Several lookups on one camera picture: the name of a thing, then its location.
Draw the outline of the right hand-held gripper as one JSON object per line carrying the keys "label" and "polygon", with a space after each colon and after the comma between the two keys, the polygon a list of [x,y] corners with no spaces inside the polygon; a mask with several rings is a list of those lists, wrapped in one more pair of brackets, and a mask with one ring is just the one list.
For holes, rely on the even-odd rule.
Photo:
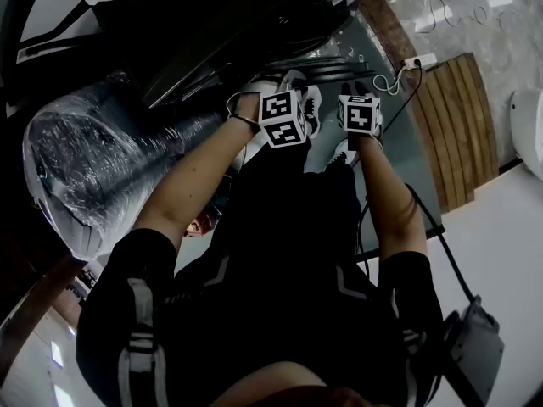
{"label": "right hand-held gripper", "polygon": [[347,132],[376,136],[383,123],[380,98],[360,81],[354,81],[356,95],[352,95],[350,84],[344,82],[338,97],[338,121]]}

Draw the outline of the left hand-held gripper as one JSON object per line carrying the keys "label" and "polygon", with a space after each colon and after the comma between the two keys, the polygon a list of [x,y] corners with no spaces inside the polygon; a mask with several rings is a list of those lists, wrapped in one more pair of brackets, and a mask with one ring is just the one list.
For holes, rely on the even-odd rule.
{"label": "left hand-held gripper", "polygon": [[319,109],[322,95],[317,86],[296,89],[305,75],[288,70],[279,84],[279,93],[260,96],[258,123],[271,148],[285,148],[305,143],[320,131]]}

